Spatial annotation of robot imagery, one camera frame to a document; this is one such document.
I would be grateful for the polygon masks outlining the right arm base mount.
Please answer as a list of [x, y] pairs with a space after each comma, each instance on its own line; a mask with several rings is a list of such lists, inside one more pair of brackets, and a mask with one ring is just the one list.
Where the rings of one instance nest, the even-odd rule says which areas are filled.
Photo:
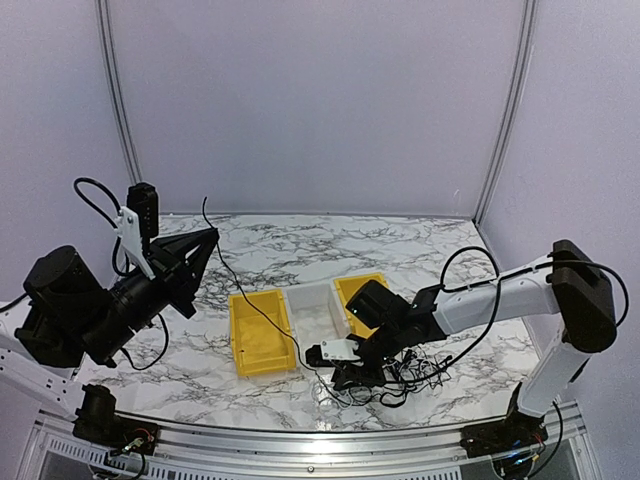
[[544, 416], [530, 416], [519, 410], [521, 387], [519, 383], [513, 391], [504, 419], [462, 428], [460, 446], [469, 458], [516, 450], [548, 439]]

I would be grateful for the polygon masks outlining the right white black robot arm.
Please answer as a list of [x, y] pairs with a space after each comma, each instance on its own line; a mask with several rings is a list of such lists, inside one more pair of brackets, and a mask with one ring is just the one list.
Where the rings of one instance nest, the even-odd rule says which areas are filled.
[[496, 440], [515, 448], [589, 359], [615, 342], [626, 315], [615, 311], [613, 286], [622, 282], [615, 270], [592, 261], [569, 240], [559, 240], [548, 255], [490, 279], [455, 288], [444, 283], [425, 287], [412, 301], [369, 280], [346, 308], [372, 333], [344, 340], [352, 353], [335, 361], [331, 381], [336, 390], [390, 385], [383, 363], [406, 348], [477, 326], [491, 329], [517, 317], [557, 314], [562, 325], [556, 337], [516, 387], [507, 417], [495, 428]]

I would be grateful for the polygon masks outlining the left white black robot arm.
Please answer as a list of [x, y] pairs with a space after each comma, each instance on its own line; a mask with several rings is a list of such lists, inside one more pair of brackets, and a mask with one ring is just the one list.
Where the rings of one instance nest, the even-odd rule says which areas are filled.
[[209, 227], [153, 240], [145, 265], [103, 287], [77, 250], [65, 245], [38, 259], [23, 289], [24, 322], [13, 333], [17, 344], [1, 350], [1, 379], [31, 396], [46, 410], [78, 420], [106, 445], [125, 438], [126, 423], [115, 414], [115, 398], [99, 385], [62, 376], [84, 359], [113, 368], [114, 356], [142, 329], [172, 308], [184, 318], [194, 305], [219, 232]]

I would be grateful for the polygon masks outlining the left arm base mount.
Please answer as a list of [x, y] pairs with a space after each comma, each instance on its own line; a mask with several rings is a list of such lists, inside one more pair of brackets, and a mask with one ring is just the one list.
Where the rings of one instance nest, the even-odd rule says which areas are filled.
[[74, 437], [109, 447], [113, 455], [154, 453], [159, 433], [156, 423], [117, 415], [116, 398], [106, 387], [84, 385], [82, 392], [82, 404], [73, 421]]

